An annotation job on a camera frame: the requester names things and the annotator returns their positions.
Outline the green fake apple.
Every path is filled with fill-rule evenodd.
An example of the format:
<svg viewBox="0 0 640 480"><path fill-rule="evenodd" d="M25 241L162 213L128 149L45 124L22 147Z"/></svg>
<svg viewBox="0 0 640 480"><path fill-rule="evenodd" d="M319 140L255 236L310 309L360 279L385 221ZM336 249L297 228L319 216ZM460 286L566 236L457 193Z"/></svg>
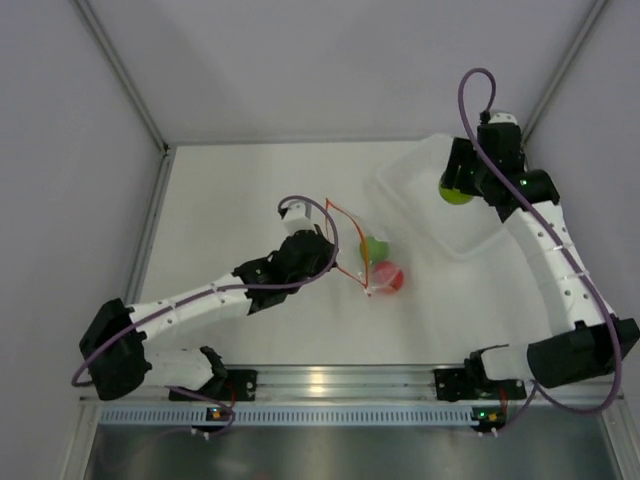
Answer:
<svg viewBox="0 0 640 480"><path fill-rule="evenodd" d="M473 200L472 195L462 193L455 188L447 188L442 182L438 184L438 192L446 203L454 206L466 205Z"/></svg>

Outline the clear zip top bag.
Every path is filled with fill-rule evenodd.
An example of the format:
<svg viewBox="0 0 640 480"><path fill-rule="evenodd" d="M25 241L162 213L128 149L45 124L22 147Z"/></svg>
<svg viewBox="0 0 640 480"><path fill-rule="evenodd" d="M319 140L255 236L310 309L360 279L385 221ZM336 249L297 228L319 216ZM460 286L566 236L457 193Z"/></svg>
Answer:
<svg viewBox="0 0 640 480"><path fill-rule="evenodd" d="M368 296L398 293L405 285L405 271L400 249L387 230L329 198L325 210L333 220L333 225L325 221L325 235L332 243L338 241L338 271Z"/></svg>

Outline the green fake lime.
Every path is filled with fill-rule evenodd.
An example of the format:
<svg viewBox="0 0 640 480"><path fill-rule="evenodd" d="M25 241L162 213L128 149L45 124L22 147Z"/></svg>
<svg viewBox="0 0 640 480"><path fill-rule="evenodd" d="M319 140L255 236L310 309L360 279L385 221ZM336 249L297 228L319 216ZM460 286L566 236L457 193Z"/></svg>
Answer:
<svg viewBox="0 0 640 480"><path fill-rule="evenodd" d="M389 251L389 243L374 236L366 236L359 245L361 258L368 264L385 261Z"/></svg>

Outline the red fake tomato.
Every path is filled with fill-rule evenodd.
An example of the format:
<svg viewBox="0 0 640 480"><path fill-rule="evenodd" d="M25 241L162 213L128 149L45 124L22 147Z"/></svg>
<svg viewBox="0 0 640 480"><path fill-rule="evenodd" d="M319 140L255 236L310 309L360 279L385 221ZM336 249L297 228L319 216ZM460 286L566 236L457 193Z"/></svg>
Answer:
<svg viewBox="0 0 640 480"><path fill-rule="evenodd" d="M385 260L374 265L371 282L376 292L393 294L404 286L404 271L396 263Z"/></svg>

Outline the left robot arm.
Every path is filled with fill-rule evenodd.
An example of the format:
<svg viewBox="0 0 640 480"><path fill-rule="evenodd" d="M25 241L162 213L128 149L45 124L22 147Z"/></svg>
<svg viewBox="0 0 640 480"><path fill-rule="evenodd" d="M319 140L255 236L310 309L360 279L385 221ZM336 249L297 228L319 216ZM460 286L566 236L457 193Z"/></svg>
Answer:
<svg viewBox="0 0 640 480"><path fill-rule="evenodd" d="M98 310L79 342L87 381L102 401L140 387L176 387L204 399L219 397L227 371L210 346L189 349L181 338L216 322L248 317L283 303L336 265L338 249L323 235L301 230L265 257L249 260L220 279L149 303L116 298Z"/></svg>

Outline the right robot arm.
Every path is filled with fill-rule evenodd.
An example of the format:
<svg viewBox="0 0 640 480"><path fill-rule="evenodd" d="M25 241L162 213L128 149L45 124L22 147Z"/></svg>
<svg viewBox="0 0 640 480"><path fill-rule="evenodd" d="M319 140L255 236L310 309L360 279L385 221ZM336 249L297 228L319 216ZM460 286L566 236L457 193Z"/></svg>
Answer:
<svg viewBox="0 0 640 480"><path fill-rule="evenodd" d="M440 184L482 198L515 239L541 294L550 335L528 344L472 352L468 388L491 396L506 380L533 380L551 389L616 370L639 339L632 318L620 319L596 292L575 248L550 175L528 170L512 122L482 123L477 140L455 137Z"/></svg>

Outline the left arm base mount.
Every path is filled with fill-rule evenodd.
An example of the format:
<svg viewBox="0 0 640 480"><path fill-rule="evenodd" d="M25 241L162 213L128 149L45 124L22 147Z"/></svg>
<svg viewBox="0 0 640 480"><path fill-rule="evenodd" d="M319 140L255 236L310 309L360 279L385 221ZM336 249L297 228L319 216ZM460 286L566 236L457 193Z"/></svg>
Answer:
<svg viewBox="0 0 640 480"><path fill-rule="evenodd" d="M193 393L216 401L253 402L257 380L257 370L232 368L227 370L225 378L213 378Z"/></svg>

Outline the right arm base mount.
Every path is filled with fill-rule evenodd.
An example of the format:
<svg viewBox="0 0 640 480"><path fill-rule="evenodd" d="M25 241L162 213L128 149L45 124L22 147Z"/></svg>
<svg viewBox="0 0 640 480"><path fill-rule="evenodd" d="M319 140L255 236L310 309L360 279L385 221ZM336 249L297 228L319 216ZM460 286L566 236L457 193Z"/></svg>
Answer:
<svg viewBox="0 0 640 480"><path fill-rule="evenodd" d="M442 368L433 371L436 398L440 401L524 400L524 384L519 380L481 381L464 368Z"/></svg>

